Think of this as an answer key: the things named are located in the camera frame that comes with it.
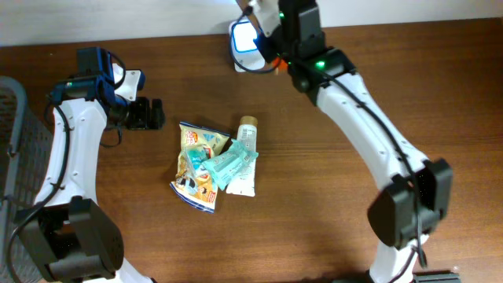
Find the yellow snack bag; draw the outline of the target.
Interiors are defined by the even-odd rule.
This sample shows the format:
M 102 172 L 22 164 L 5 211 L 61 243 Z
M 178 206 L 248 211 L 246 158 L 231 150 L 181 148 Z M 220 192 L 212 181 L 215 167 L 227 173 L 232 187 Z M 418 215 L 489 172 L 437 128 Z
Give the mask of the yellow snack bag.
M 181 152 L 178 155 L 178 171 L 170 187 L 189 206 L 213 214 L 218 187 L 209 173 L 206 178 L 195 178 L 189 173 L 183 150 L 191 145 L 205 145 L 210 148 L 213 158 L 221 153 L 230 135 L 187 122 L 180 122 L 179 126 Z

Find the teal sachet packet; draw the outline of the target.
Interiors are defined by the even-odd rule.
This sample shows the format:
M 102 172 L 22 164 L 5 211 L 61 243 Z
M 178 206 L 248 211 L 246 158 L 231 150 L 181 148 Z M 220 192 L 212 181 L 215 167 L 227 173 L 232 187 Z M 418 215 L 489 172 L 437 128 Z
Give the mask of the teal sachet packet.
M 249 150 L 242 142 L 232 139 L 227 151 L 205 160 L 202 165 L 220 190 L 224 190 L 259 154 Z

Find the white tube tan cap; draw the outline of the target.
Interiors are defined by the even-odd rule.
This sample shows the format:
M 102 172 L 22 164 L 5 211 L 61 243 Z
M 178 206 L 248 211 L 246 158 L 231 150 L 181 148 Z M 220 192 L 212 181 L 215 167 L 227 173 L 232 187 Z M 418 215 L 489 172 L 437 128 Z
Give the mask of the white tube tan cap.
M 237 130 L 237 140 L 241 142 L 247 150 L 254 153 L 257 153 L 257 126 L 258 120 L 254 116 L 243 116 L 240 118 L 240 126 Z M 253 160 L 231 181 L 226 188 L 226 192 L 228 194 L 254 197 L 255 168 L 256 160 Z

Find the orange spaghetti packet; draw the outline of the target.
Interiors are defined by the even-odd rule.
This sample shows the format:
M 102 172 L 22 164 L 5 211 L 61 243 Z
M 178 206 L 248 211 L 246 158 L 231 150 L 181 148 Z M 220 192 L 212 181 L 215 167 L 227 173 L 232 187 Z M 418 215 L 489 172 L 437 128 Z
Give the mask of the orange spaghetti packet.
M 277 57 L 273 62 L 273 71 L 275 75 L 280 75 L 288 71 L 288 62 Z

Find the small teal packet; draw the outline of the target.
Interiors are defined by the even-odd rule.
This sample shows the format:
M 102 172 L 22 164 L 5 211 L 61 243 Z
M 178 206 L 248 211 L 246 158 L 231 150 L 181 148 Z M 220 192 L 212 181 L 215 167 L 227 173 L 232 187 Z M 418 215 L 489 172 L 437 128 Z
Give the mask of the small teal packet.
M 195 178 L 206 178 L 208 171 L 203 162 L 211 158 L 210 148 L 205 145 L 191 145 L 183 152 L 189 173 Z

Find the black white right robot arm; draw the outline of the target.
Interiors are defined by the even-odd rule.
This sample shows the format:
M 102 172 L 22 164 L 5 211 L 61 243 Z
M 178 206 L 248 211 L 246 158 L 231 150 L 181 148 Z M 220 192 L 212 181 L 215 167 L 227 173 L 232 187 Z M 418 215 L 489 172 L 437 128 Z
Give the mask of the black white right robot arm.
M 432 161 L 387 118 L 347 55 L 327 45 L 315 0 L 246 2 L 267 62 L 287 64 L 294 87 L 346 135 L 369 169 L 378 196 L 367 217 L 378 238 L 363 282 L 458 282 L 451 271 L 415 273 L 425 266 L 424 243 L 447 215 L 453 172 Z

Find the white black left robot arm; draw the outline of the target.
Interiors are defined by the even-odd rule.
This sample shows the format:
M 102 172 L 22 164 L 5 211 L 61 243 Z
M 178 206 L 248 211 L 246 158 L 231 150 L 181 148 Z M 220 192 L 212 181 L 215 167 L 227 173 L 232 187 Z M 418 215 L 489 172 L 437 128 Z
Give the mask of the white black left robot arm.
M 80 49 L 78 71 L 49 95 L 54 129 L 2 77 L 1 279 L 4 282 L 146 282 L 125 258 L 118 226 L 97 203 L 97 159 L 107 130 L 159 130 L 161 100 L 142 97 L 141 70 L 112 52 Z

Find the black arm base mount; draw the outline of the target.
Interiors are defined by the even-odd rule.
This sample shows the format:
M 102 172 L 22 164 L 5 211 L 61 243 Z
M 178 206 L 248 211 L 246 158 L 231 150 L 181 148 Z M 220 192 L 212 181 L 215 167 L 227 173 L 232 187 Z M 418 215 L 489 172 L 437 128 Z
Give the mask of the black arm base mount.
M 359 274 L 356 277 L 334 279 L 332 283 L 371 283 L 369 273 Z M 413 274 L 411 283 L 461 283 L 461 277 L 457 273 L 442 270 L 438 272 L 426 272 Z

